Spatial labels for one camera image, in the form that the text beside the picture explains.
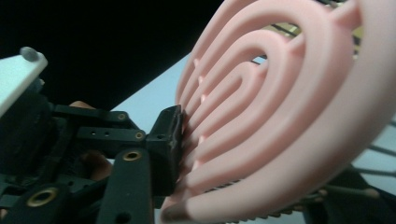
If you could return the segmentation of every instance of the white surface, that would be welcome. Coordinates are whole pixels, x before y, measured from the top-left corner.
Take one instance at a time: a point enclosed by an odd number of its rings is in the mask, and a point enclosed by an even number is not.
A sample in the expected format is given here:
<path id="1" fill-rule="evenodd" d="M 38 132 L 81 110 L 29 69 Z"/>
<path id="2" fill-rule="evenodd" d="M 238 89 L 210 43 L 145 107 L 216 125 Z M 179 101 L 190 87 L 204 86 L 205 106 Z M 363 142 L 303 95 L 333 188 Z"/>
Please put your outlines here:
<path id="1" fill-rule="evenodd" d="M 116 106 L 113 110 L 128 112 L 135 124 L 146 133 L 149 133 L 160 112 L 166 107 L 175 105 L 177 83 L 188 56 L 189 55 L 181 59 L 143 89 Z M 396 128 L 389 126 L 377 137 L 374 141 L 374 145 L 396 151 L 395 136 Z M 353 164 L 357 167 L 366 169 L 396 171 L 395 158 L 371 150 L 364 151 Z M 377 175 L 363 175 L 363 177 L 369 184 L 392 194 L 396 194 L 396 179 L 394 177 Z M 282 215 L 279 218 L 270 217 L 268 219 L 257 219 L 245 223 L 303 224 L 304 219 L 301 213 L 294 212 L 292 215 Z"/>
<path id="2" fill-rule="evenodd" d="M 36 62 L 28 62 L 21 55 L 0 60 L 0 118 L 46 66 L 41 53 Z"/>

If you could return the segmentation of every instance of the black background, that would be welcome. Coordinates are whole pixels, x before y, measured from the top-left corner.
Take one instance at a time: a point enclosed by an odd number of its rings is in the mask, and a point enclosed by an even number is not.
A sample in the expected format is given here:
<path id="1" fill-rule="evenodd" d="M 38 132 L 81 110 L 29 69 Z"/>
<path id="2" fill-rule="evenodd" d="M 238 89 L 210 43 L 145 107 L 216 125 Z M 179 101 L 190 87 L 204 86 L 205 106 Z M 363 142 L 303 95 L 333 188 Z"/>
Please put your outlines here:
<path id="1" fill-rule="evenodd" d="M 221 3 L 0 0 L 0 58 L 36 49 L 51 102 L 109 110 L 188 54 Z"/>

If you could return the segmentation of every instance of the black fabric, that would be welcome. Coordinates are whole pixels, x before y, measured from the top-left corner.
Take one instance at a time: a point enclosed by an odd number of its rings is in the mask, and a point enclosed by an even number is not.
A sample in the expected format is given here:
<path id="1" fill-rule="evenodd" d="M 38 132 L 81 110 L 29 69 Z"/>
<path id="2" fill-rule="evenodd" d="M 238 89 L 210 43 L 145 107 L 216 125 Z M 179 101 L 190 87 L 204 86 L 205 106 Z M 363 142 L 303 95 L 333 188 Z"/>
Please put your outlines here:
<path id="1" fill-rule="evenodd" d="M 221 3 L 0 0 L 0 58 L 34 48 L 51 102 L 111 109 L 188 54 Z"/>

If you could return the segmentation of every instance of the white plastic part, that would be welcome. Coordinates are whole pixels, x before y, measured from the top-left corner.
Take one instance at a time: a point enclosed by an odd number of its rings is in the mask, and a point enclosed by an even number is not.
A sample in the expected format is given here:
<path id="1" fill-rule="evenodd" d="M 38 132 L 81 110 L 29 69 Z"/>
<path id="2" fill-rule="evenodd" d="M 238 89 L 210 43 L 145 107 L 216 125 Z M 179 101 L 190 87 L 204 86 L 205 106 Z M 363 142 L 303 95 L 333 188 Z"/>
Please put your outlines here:
<path id="1" fill-rule="evenodd" d="M 396 111 L 395 10 L 393 0 L 334 10 L 312 0 L 224 1 L 178 84 L 185 152 L 162 223 L 266 216 L 342 172 Z M 262 30 L 277 22 L 303 33 Z M 251 62 L 261 55 L 268 60 Z"/>
<path id="2" fill-rule="evenodd" d="M 0 118 L 47 66 L 43 54 L 33 53 L 32 62 L 22 55 L 0 60 Z"/>

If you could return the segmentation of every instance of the pink plastic part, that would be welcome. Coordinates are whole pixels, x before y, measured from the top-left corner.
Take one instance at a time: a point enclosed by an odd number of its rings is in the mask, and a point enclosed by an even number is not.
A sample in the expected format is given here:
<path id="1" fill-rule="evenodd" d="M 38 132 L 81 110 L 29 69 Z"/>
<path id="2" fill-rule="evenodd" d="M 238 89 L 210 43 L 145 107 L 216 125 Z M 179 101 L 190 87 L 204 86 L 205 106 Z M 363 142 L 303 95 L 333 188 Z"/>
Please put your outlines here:
<path id="1" fill-rule="evenodd" d="M 343 171 L 396 111 L 394 11 L 393 0 L 334 10 L 312 0 L 224 1 L 177 88 L 185 151 L 162 223 L 265 216 Z M 277 22 L 303 33 L 262 30 Z M 261 55 L 268 60 L 251 62 Z"/>

